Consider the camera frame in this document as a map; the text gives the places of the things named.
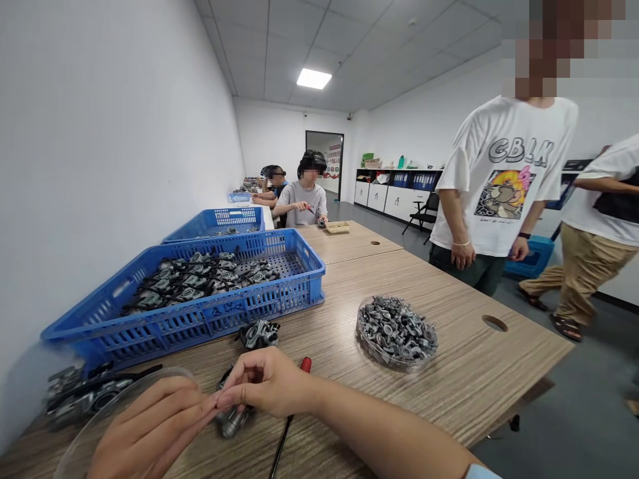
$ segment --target table grommet hole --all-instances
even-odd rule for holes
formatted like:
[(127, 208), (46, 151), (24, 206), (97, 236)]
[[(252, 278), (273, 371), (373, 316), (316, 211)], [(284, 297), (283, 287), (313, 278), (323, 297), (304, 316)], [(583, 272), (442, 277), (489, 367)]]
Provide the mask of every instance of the table grommet hole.
[(506, 323), (494, 316), (482, 315), (481, 320), (489, 327), (493, 328), (496, 331), (499, 331), (500, 333), (506, 333), (508, 331), (508, 326), (506, 326)]

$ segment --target blue stool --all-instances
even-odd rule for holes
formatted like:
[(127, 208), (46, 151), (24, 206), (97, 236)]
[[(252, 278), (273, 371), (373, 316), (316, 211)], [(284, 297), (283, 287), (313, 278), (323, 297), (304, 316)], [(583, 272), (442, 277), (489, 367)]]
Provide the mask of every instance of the blue stool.
[(504, 271), (526, 278), (536, 278), (548, 265), (554, 250), (554, 242), (544, 236), (531, 236), (528, 240), (531, 251), (523, 261), (508, 261)]

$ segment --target wood grain tabletop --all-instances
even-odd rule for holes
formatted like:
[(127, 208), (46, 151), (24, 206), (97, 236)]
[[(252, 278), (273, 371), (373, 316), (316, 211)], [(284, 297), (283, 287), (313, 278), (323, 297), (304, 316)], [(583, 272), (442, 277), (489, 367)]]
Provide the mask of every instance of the wood grain tabletop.
[[(298, 363), (311, 357), (312, 374), (413, 411), (466, 446), (489, 432), (572, 349), (565, 339), (404, 250), (329, 263), (323, 289), (324, 303), (277, 320), (280, 349)], [(439, 351), (424, 372), (390, 371), (359, 347), (357, 309), (376, 294), (402, 297), (436, 323)], [(508, 331), (492, 329), (483, 317), (497, 318)], [(213, 392), (242, 352), (232, 337), (225, 337), (134, 370), (157, 363), (181, 366)], [(211, 425), (166, 477), (266, 477), (284, 424), (258, 413), (233, 440), (221, 439)], [(0, 460), (0, 478), (50, 478), (76, 433), (68, 428), (52, 434), (37, 420)], [(278, 466), (280, 478), (372, 475), (324, 425), (295, 417)]]
[(330, 234), (316, 225), (301, 226), (298, 231), (328, 265), (403, 249), (403, 246), (393, 243), (359, 223), (354, 221), (347, 223), (351, 226), (348, 233)]

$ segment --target hand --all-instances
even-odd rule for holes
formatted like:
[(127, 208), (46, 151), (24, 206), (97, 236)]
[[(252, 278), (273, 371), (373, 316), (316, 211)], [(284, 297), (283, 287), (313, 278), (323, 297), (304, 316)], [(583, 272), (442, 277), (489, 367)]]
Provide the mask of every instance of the hand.
[(306, 211), (308, 210), (308, 203), (307, 202), (297, 202), (297, 203), (293, 203), (295, 205), (295, 207), (299, 210), (299, 211)]
[(160, 379), (115, 417), (93, 454), (89, 479), (159, 479), (219, 412), (185, 377)]
[(468, 242), (466, 246), (457, 246), (453, 244), (451, 250), (451, 263), (457, 266), (459, 271), (463, 271), (473, 264), (477, 254), (475, 248), (471, 242)]
[(315, 379), (274, 346), (245, 353), (226, 379), (218, 408), (248, 404), (276, 417), (310, 410)]
[(530, 248), (528, 247), (528, 240), (521, 236), (517, 236), (517, 239), (511, 248), (511, 255), (508, 256), (508, 259), (511, 261), (522, 261), (526, 258), (526, 256), (528, 256), (529, 252)]

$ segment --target folding chair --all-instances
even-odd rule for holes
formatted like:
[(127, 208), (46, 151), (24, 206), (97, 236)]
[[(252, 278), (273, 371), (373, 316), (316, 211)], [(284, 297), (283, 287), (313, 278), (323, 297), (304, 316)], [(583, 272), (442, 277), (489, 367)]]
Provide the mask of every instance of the folding chair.
[[(437, 193), (431, 192), (428, 197), (428, 201), (426, 201), (426, 204), (424, 206), (421, 205), (423, 202), (413, 203), (417, 203), (417, 213), (411, 214), (411, 221), (406, 225), (406, 228), (404, 228), (401, 234), (404, 234), (406, 230), (408, 230), (408, 227), (411, 225), (413, 220), (417, 220), (419, 222), (420, 232), (424, 230), (424, 223), (434, 224), (435, 221), (437, 221), (437, 208), (439, 207), (439, 195)], [(435, 210), (435, 214), (428, 214), (427, 211), (429, 210)], [(426, 231), (432, 232), (433, 228), (426, 228)], [(426, 238), (424, 244), (428, 242), (428, 239), (430, 237), (431, 236), (428, 235), (428, 238)]]

